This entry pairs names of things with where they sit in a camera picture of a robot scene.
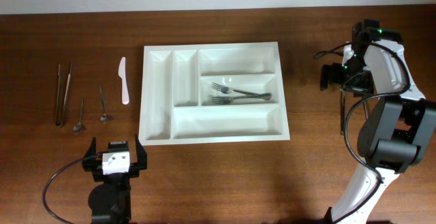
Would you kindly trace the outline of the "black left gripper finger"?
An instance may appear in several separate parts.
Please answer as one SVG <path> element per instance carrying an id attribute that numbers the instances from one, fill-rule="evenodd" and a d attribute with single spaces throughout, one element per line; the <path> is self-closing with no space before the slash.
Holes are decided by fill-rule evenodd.
<path id="1" fill-rule="evenodd" d="M 87 152 L 84 155 L 85 159 L 94 159 L 97 156 L 96 152 L 96 137 L 93 137 L 91 140 L 90 147 L 88 148 Z"/>
<path id="2" fill-rule="evenodd" d="M 147 164 L 147 152 L 145 151 L 143 145 L 140 143 L 139 137 L 135 135 L 135 143 L 136 143 L 136 156 L 138 165 L 146 165 Z"/>

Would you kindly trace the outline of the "metal fork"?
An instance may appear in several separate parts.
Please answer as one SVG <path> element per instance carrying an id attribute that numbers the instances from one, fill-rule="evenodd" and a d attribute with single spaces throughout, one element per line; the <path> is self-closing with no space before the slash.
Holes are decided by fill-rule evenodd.
<path id="1" fill-rule="evenodd" d="M 243 95 L 243 96 L 215 96 L 211 97 L 211 101 L 215 104 L 219 105 L 229 105 L 233 101 L 239 100 L 239 99 L 263 99 L 263 100 L 269 100 L 272 97 L 272 93 L 263 93 L 263 94 L 257 94 L 257 95 Z"/>
<path id="2" fill-rule="evenodd" d="M 213 89 L 215 89 L 216 91 L 219 91 L 220 93 L 223 93 L 223 94 L 240 93 L 240 94 L 243 94 L 243 95 L 258 95 L 257 93 L 251 93 L 251 92 L 248 92 L 248 91 L 242 91 L 242 90 L 238 90 L 238 89 L 233 89 L 233 88 L 230 88 L 228 86 L 217 84 L 215 82 L 213 82 L 211 84 L 211 87 Z"/>
<path id="3" fill-rule="evenodd" d="M 345 92 L 343 90 L 341 90 L 341 95 L 340 95 L 340 119 L 341 119 L 341 124 L 340 124 L 340 129 L 341 129 L 341 135 L 344 135 L 344 122 L 345 122 Z"/>

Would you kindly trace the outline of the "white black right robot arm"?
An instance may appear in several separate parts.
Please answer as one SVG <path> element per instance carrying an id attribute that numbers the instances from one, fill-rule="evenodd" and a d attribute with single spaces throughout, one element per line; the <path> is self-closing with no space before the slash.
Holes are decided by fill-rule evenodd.
<path id="1" fill-rule="evenodd" d="M 417 88 L 403 38 L 376 20 L 332 49 L 320 89 L 337 85 L 358 106 L 376 100 L 358 135 L 356 171 L 325 223 L 365 223 L 387 186 L 418 164 L 435 130 L 435 104 Z M 144 145 L 288 140 L 275 42 L 144 48 L 139 138 Z"/>

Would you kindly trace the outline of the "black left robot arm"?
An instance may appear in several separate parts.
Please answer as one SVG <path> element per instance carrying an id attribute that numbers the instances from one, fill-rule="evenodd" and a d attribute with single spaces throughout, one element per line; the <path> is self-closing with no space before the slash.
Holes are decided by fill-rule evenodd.
<path id="1" fill-rule="evenodd" d="M 135 137 L 136 162 L 131 162 L 127 141 L 108 143 L 108 150 L 96 151 L 96 139 L 84 154 L 82 168 L 90 172 L 96 186 L 90 193 L 88 205 L 92 223 L 129 223 L 131 221 L 130 180 L 147 168 L 147 153 Z"/>

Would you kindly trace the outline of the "small metal teaspoon left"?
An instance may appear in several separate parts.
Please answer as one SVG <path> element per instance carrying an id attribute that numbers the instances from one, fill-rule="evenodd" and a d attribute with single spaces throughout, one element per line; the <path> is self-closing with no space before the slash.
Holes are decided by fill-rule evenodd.
<path id="1" fill-rule="evenodd" d="M 79 121 L 73 127 L 73 133 L 74 134 L 77 134 L 77 133 L 79 133 L 79 132 L 84 130 L 84 125 L 82 123 L 83 115 L 84 115 L 84 98 L 81 99 L 81 103 L 80 103 Z"/>

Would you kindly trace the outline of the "small metal teaspoon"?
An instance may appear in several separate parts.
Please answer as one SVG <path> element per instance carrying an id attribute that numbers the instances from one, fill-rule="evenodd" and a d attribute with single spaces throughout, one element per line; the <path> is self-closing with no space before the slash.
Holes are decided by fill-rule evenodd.
<path id="1" fill-rule="evenodd" d="M 83 115 L 84 115 L 84 98 L 81 99 L 81 103 L 80 103 L 79 121 L 73 127 L 73 133 L 74 134 L 77 134 L 77 133 L 79 133 L 79 132 L 84 130 L 84 125 L 82 123 Z"/>
<path id="2" fill-rule="evenodd" d="M 99 86 L 99 94 L 100 94 L 101 103 L 102 103 L 102 110 L 103 110 L 103 115 L 100 117 L 99 120 L 102 123 L 107 123 L 109 121 L 109 118 L 108 118 L 107 111 L 106 111 L 106 102 L 105 102 L 105 98 L 104 98 L 104 92 L 103 92 L 102 85 Z"/>

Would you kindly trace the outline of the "large metal spoon left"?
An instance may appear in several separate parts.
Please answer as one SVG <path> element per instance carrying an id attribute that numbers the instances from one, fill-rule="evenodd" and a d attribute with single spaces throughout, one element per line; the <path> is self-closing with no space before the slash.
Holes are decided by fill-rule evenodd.
<path id="1" fill-rule="evenodd" d="M 363 103 L 363 108 L 364 108 L 364 116 L 365 116 L 365 119 L 367 120 L 369 117 L 369 113 L 371 112 L 367 100 Z"/>

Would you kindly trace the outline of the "small metal teaspoon right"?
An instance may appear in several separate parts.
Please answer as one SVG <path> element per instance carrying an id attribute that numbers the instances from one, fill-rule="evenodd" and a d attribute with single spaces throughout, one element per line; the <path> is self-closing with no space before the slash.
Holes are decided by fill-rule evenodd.
<path id="1" fill-rule="evenodd" d="M 100 94 L 101 103 L 102 103 L 102 110 L 103 110 L 103 115 L 100 117 L 99 120 L 102 123 L 107 123 L 109 121 L 109 118 L 108 118 L 107 111 L 106 111 L 106 102 L 105 102 L 105 98 L 104 98 L 104 92 L 103 92 L 102 85 L 99 86 L 99 94 Z"/>

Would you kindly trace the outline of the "metal tweezers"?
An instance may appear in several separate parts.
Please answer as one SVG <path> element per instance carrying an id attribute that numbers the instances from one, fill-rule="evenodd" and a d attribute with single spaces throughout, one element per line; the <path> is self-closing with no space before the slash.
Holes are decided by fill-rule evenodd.
<path id="1" fill-rule="evenodd" d="M 65 117 L 67 112 L 67 100 L 69 97 L 69 86 L 72 77 L 73 63 L 70 63 L 68 74 L 66 75 L 66 81 L 63 81 L 61 75 L 61 64 L 58 64 L 58 76 L 57 76 L 57 100 L 55 110 L 55 126 L 62 127 L 65 123 Z"/>

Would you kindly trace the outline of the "white cutlery tray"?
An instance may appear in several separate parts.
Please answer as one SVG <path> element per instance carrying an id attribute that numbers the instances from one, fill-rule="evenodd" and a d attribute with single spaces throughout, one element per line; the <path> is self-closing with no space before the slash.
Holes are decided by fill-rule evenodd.
<path id="1" fill-rule="evenodd" d="M 215 82 L 269 100 L 211 101 Z M 276 42 L 145 46 L 139 140 L 145 146 L 289 140 Z"/>

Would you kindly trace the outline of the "pink plastic knife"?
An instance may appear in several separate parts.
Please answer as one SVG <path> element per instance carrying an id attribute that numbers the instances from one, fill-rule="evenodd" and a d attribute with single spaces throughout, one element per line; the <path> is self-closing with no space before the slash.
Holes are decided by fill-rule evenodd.
<path id="1" fill-rule="evenodd" d="M 127 88 L 126 76 L 126 58 L 122 57 L 119 63 L 118 75 L 121 79 L 121 101 L 122 104 L 127 105 L 130 103 L 129 91 Z"/>

